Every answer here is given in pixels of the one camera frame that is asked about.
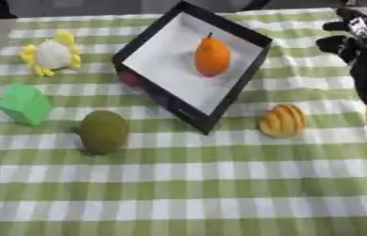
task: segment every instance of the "green plastic house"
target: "green plastic house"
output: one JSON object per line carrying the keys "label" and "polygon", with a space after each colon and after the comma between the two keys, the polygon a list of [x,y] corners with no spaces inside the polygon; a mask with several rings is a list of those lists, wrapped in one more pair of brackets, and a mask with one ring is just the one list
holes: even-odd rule
{"label": "green plastic house", "polygon": [[39,125],[49,115],[52,105],[33,86],[15,83],[0,98],[0,109],[19,123]]}

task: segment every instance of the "orange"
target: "orange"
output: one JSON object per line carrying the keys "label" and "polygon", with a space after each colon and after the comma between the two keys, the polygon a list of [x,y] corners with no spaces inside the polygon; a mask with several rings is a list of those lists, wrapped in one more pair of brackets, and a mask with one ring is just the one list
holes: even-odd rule
{"label": "orange", "polygon": [[195,52],[196,69],[205,77],[214,77],[224,72],[230,65],[230,59],[230,48],[212,37],[212,33],[202,40]]}

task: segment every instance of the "kiwi fruit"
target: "kiwi fruit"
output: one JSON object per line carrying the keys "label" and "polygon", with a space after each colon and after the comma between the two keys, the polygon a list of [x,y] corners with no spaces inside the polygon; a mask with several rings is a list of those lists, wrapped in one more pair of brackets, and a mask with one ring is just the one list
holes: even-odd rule
{"label": "kiwi fruit", "polygon": [[90,153],[104,155],[126,143],[129,125],[115,112],[95,111],[83,119],[77,132]]}

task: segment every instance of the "croissant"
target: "croissant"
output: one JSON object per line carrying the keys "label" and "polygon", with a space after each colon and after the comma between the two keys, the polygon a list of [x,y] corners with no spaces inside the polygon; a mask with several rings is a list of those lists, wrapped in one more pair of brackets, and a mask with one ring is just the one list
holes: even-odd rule
{"label": "croissant", "polygon": [[260,121],[262,132],[273,137],[296,136],[305,127],[302,110],[293,104],[280,104]]}

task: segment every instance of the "plush crab toy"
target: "plush crab toy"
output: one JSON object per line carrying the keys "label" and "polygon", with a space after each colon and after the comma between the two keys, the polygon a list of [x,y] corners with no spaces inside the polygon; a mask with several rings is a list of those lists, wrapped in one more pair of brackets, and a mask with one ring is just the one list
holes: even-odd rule
{"label": "plush crab toy", "polygon": [[27,66],[33,67],[38,76],[52,77],[54,70],[65,67],[80,67],[80,49],[75,45],[75,37],[69,31],[58,29],[54,38],[39,46],[29,44],[19,54]]}

